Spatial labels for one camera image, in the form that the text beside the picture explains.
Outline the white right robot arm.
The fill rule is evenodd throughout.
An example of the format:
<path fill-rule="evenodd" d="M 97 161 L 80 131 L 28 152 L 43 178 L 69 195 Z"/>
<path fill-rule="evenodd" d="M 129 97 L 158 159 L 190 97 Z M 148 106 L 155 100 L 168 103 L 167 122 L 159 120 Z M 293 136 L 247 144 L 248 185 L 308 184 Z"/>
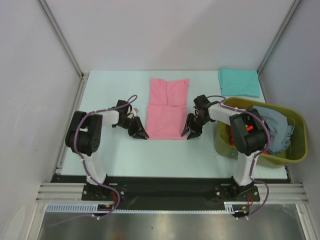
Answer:
<path fill-rule="evenodd" d="M 187 135 L 188 140 L 198 138 L 208 122 L 219 121 L 231 127 L 238 156 L 232 176 L 235 185 L 230 188 L 230 194 L 235 200 L 242 201 L 249 194 L 248 186 L 254 182 L 257 159 L 269 147 L 270 132 L 257 109 L 228 106 L 224 104 L 225 100 L 223 97 L 221 101 L 211 102 L 204 94 L 197 96 L 193 100 L 195 111 L 187 115 L 181 136 Z"/>

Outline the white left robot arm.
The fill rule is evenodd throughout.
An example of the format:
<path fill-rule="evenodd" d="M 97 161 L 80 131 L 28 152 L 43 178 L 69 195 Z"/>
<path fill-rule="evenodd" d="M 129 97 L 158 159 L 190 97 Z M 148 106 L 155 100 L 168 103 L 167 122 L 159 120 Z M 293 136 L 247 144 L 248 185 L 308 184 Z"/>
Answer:
<path fill-rule="evenodd" d="M 100 200 L 107 199 L 111 193 L 111 188 L 105 184 L 107 173 L 103 170 L 101 161 L 93 157 L 101 144 L 103 123 L 127 130 L 128 135 L 134 139 L 149 138 L 138 111 L 132 107 L 137 97 L 133 95 L 128 100 L 119 99 L 116 106 L 111 108 L 91 112 L 75 111 L 69 124 L 65 145 L 79 157 L 86 182 L 95 185 L 93 194 Z"/>

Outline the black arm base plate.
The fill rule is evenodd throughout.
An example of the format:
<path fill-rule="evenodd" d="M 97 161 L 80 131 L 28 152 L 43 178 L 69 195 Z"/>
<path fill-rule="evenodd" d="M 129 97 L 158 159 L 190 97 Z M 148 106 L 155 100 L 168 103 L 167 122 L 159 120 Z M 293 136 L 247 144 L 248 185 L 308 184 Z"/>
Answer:
<path fill-rule="evenodd" d="M 91 185 L 84 176 L 55 175 L 51 183 L 82 183 L 82 201 L 112 202 L 125 209 L 170 208 L 207 210 L 218 203 L 250 205 L 260 201 L 254 184 L 237 187 L 231 178 L 116 177 Z"/>

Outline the pink t shirt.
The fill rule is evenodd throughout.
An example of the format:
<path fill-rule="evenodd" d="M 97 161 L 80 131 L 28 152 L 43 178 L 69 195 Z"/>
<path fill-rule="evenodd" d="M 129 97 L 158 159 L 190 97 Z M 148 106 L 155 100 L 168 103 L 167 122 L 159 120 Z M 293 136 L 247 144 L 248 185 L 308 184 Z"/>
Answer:
<path fill-rule="evenodd" d="M 166 81 L 152 78 L 146 113 L 146 132 L 150 140 L 182 140 L 187 120 L 188 78 Z"/>

